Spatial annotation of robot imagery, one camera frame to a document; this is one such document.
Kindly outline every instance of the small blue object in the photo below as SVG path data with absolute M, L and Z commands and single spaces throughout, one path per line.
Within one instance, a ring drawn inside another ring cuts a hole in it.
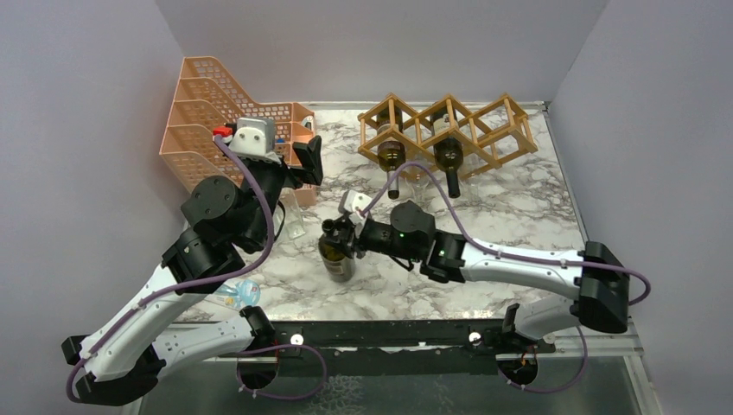
M 216 290 L 217 294 L 230 297 L 235 308 L 241 309 L 247 305 L 257 305 L 259 303 L 259 285 L 249 279 L 239 281 L 233 287 L 231 285 L 222 284 Z

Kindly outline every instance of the marble countertop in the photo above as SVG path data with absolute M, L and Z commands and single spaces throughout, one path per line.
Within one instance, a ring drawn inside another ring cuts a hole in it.
M 476 193 L 471 196 L 464 191 L 452 202 L 466 229 L 476 238 L 537 249 L 582 249 L 583 238 L 545 117 L 539 110 L 526 111 L 539 150 L 477 176 L 472 179 Z M 316 111 L 317 133 L 323 139 L 324 179 L 317 205 L 303 209 L 306 234 L 278 241 L 265 264 L 248 276 L 259 284 L 258 305 L 271 320 L 502 317 L 508 305 L 531 302 L 547 294 L 512 284 L 439 284 L 418 274 L 418 267 L 408 272 L 376 253 L 357 262 L 357 272 L 350 281 L 332 281 L 317 250 L 321 222 L 338 216 L 337 206 L 346 190 L 375 195 L 386 180 L 379 166 L 356 153 L 360 143 L 357 116 L 361 112 Z M 487 121 L 490 126 L 503 124 L 500 114 Z M 388 221 L 390 210 L 411 198 L 407 183 L 401 183 L 400 190 L 399 200 L 384 197 L 379 202 L 372 211 L 374 219 Z M 457 232 L 434 187 L 428 187 L 417 202 L 425 212 L 436 216 L 440 229 Z M 245 256 L 248 263 L 252 259 Z M 203 301 L 181 315 L 178 322 L 219 321 L 236 312 Z

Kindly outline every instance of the clear glass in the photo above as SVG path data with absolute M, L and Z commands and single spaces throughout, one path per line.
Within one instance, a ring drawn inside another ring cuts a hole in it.
M 425 160 L 425 157 L 419 154 L 416 155 L 411 161 L 420 163 L 424 166 L 428 165 L 428 161 Z M 408 181 L 408 183 L 410 183 L 410 189 L 412 190 L 412 199 L 419 205 L 430 199 L 429 197 L 427 197 L 427 194 L 430 191 L 432 182 L 430 181 L 428 175 L 426 175 L 425 172 L 421 169 L 410 167 L 409 170 L 412 174 L 416 176 L 416 180 L 410 180 Z
M 481 167 L 481 160 L 476 154 L 468 155 L 463 159 L 463 165 L 458 169 L 461 179 L 461 198 L 465 201 L 481 201 L 479 190 L 479 176 L 463 178 L 468 172 Z
M 303 223 L 303 214 L 301 214 L 300 206 L 297 204 L 296 193 L 292 188 L 284 188 L 280 192 L 280 201 L 285 206 L 285 224 L 280 234 L 279 240 L 284 240 L 285 236 L 289 239 L 300 238 L 305 234 L 305 225 Z M 275 221 L 275 229 L 280 227 L 283 221 L 283 212 L 280 208 L 275 209 L 273 215 Z
M 577 372 L 578 358 L 545 359 L 536 387 L 558 386 Z M 233 361 L 200 362 L 171 374 L 143 398 L 141 414 L 640 414 L 622 357 L 592 357 L 578 385 L 561 393 L 523 393 L 499 376 L 332 376 L 311 399 L 282 402 L 239 393 Z M 314 378 L 276 378 L 265 389 L 297 395 Z

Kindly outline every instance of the orange mesh basket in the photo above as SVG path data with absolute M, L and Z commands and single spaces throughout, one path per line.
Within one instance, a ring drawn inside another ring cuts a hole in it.
M 287 164 L 299 165 L 293 142 L 307 143 L 316 129 L 314 113 L 295 102 L 259 104 L 213 57 L 185 58 L 160 156 L 190 192 L 209 176 L 225 175 L 241 184 L 244 177 L 212 141 L 212 129 L 240 117 L 275 121 L 276 152 Z M 312 129 L 303 126 L 308 119 Z M 300 206 L 316 204 L 316 187 L 296 190 Z

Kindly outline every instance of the wire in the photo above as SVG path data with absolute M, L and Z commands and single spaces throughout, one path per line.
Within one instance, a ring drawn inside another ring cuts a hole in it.
M 224 281 L 227 281 L 230 278 L 236 278 L 241 277 L 242 275 L 245 275 L 247 272 L 254 271 L 258 266 L 262 265 L 262 263 L 267 259 L 267 257 L 270 255 L 270 252 L 272 251 L 272 245 L 275 242 L 275 225 L 272 222 L 272 213 L 270 212 L 270 205 L 267 203 L 267 199 L 265 199 L 265 193 L 262 191 L 262 188 L 259 187 L 259 184 L 257 183 L 257 180 L 255 180 L 254 176 L 252 175 L 252 172 L 242 163 L 241 160 L 239 160 L 239 157 L 235 155 L 231 150 L 229 150 L 229 147 L 224 144 L 224 142 L 221 140 L 221 136 L 217 135 L 214 137 L 214 144 L 216 144 L 217 147 L 219 147 L 219 150 L 221 150 L 229 159 L 234 162 L 234 164 L 237 166 L 237 168 L 242 172 L 242 174 L 245 177 L 245 180 L 247 183 L 249 183 L 250 187 L 252 188 L 252 191 L 254 192 L 255 196 L 257 197 L 257 200 L 259 201 L 259 206 L 262 208 L 262 211 L 265 215 L 265 225 L 267 227 L 267 241 L 265 242 L 265 248 L 262 250 L 262 253 L 260 256 L 254 260 L 251 264 L 248 266 L 242 268 L 238 271 L 228 272 L 226 274 L 218 275 L 215 277 L 209 277 L 209 278 L 202 278 L 195 281 L 187 281 L 185 283 L 180 283 L 176 285 L 171 285 L 170 287 L 163 288 L 162 290 L 155 291 L 149 296 L 141 299 L 137 306 L 134 306 L 133 308 L 130 308 L 125 312 L 122 317 L 119 318 L 108 330 L 106 333 L 104 333 L 99 340 L 97 340 L 96 343 L 94 343 L 93 346 L 89 348 L 88 351 L 86 351 L 85 355 L 88 354 L 90 357 L 82 357 L 80 356 L 79 361 L 73 365 L 73 368 L 71 370 L 71 373 L 69 374 L 67 378 L 67 384 L 66 384 L 66 392 L 67 397 L 69 400 L 75 403 L 81 403 L 81 400 L 77 398 L 73 394 L 73 381 L 76 378 L 76 375 L 79 373 L 81 368 L 88 362 L 89 359 L 91 359 L 91 356 L 94 356 L 97 351 L 107 343 L 112 336 L 118 332 L 118 330 L 124 326 L 126 322 L 128 322 L 132 316 L 137 313 L 138 310 L 141 310 L 144 308 L 145 305 L 151 303 L 153 300 L 162 297 L 166 294 L 169 294 L 173 291 L 177 290 L 184 290 L 192 287 L 197 287 L 199 285 L 206 285 L 206 284 L 215 284 L 215 283 L 223 283 Z
M 407 271 L 412 271 L 415 269 L 415 264 L 413 264 L 412 261 L 410 261 L 409 259 L 407 259 L 407 264 L 403 264 L 402 261 L 393 257 L 392 255 L 389 256 L 389 259 L 394 261 L 395 264 L 405 268 Z
M 583 377 L 583 374 L 585 373 L 585 369 L 588 366 L 588 343 L 585 340 L 585 336 L 583 335 L 583 331 L 579 327 L 576 327 L 576 329 L 577 329 L 577 333 L 580 335 L 580 341 L 583 343 L 583 361 L 580 364 L 580 369 L 578 369 L 575 377 L 573 377 L 573 379 L 571 379 L 568 383 L 566 383 L 566 384 L 564 384 L 562 386 L 558 386 L 558 387 L 553 387 L 553 388 L 549 388 L 549 389 L 542 389 L 542 388 L 531 387 L 531 386 L 526 386 L 526 385 L 520 385 L 518 383 L 515 383 L 515 382 L 511 381 L 503 372 L 501 372 L 501 370 L 499 371 L 499 375 L 507 381 L 507 384 L 509 386 L 514 387 L 516 389 L 520 389 L 523 392 L 530 392 L 530 393 L 556 393 L 556 392 L 562 392 L 562 391 L 564 391 L 566 389 L 571 388 L 573 385 L 575 385 Z
M 419 169 L 422 169 L 425 174 L 432 180 L 433 184 L 435 184 L 438 192 L 440 192 L 440 195 L 443 198 L 443 201 L 445 201 L 445 205 L 448 207 L 448 211 L 450 212 L 450 215 L 453 216 L 453 220 L 456 222 L 456 226 L 458 226 L 458 229 L 461 231 L 461 235 L 463 235 L 463 238 L 466 239 L 466 241 L 474 246 L 476 249 L 478 249 L 481 252 L 487 253 L 489 255 L 497 255 L 499 254 L 498 251 L 491 249 L 487 246 L 484 246 L 478 242 L 476 242 L 473 238 L 471 238 L 470 235 L 468 235 L 468 232 L 466 232 L 466 228 L 463 227 L 463 224 L 461 223 L 461 220 L 458 219 L 458 214 L 456 210 L 451 206 L 450 199 L 443 191 L 443 188 L 441 188 L 440 184 L 438 183 L 435 176 L 430 172 L 430 169 L 426 168 L 420 163 L 417 162 L 408 162 L 403 163 L 401 166 L 399 166 L 392 176 L 387 179 L 387 183 L 385 183 L 384 187 L 379 190 L 376 196 L 372 199 L 371 202 L 369 202 L 368 205 L 361 211 L 362 215 L 367 215 L 369 213 L 369 210 L 371 210 L 374 205 L 377 204 L 377 201 L 385 194 L 387 191 L 387 188 L 389 185 L 397 178 L 399 177 L 400 173 L 402 173 L 402 170 L 407 169 L 408 167 L 417 167 Z M 633 275 L 634 277 L 637 277 L 643 284 L 644 284 L 644 292 L 641 293 L 640 296 L 637 298 L 631 300 L 628 302 L 628 305 L 634 305 L 637 303 L 640 303 L 644 301 L 647 297 L 649 297 L 649 293 L 652 290 L 652 283 L 649 282 L 649 279 L 645 276 L 643 276 L 640 272 L 628 269 L 623 266 L 617 266 L 617 265 L 609 265 L 609 264 L 599 264 L 597 262 L 590 262 L 590 261 L 558 261 L 556 259 L 540 259 L 540 258 L 534 258 L 534 257 L 527 257 L 525 255 L 518 255 L 516 253 L 507 253 L 502 252 L 501 253 L 502 258 L 506 259 L 513 259 L 516 261 L 523 261 L 523 262 L 529 262 L 533 264 L 540 264 L 540 265 L 553 265 L 553 266 L 581 266 L 581 267 L 589 267 L 589 268 L 596 268 L 599 270 L 605 270 L 605 271 L 613 271 L 613 272 L 621 272 L 624 274 Z
M 310 353 L 315 354 L 318 360 L 321 362 L 321 369 L 322 369 L 322 376 L 321 381 L 318 383 L 316 387 L 311 389 L 309 392 L 304 393 L 302 395 L 296 395 L 296 396 L 283 396 L 283 395 L 276 395 L 273 393 L 267 393 L 267 392 L 259 392 L 259 389 L 250 389 L 248 388 L 244 382 L 242 382 L 242 379 L 239 377 L 239 371 L 237 374 L 237 382 L 239 383 L 239 391 L 247 391 L 249 393 L 252 393 L 252 397 L 256 396 L 264 396 L 266 398 L 271 399 L 277 399 L 277 400 L 303 400 L 310 398 L 311 396 L 318 393 L 321 389 L 323 389 L 324 386 L 326 386 L 326 382 L 328 381 L 328 371 L 326 368 L 326 360 L 323 359 L 323 356 L 318 352 L 318 350 L 312 348 L 311 346 L 307 346 L 305 344 L 280 344 L 277 346 L 270 346 L 268 348 L 259 348 L 257 350 L 249 350 L 245 352 L 238 352 L 237 356 L 251 356 L 253 354 L 260 354 L 260 353 L 266 353 L 271 352 L 272 350 L 282 350 L 284 348 L 304 348 L 308 350 Z
M 277 229 L 277 233 L 275 233 L 275 240 L 280 238 L 280 233 L 283 231 L 283 225 L 285 225 L 285 205 L 281 201 L 277 201 L 277 205 L 283 211 L 283 219 L 280 221 L 280 227 Z

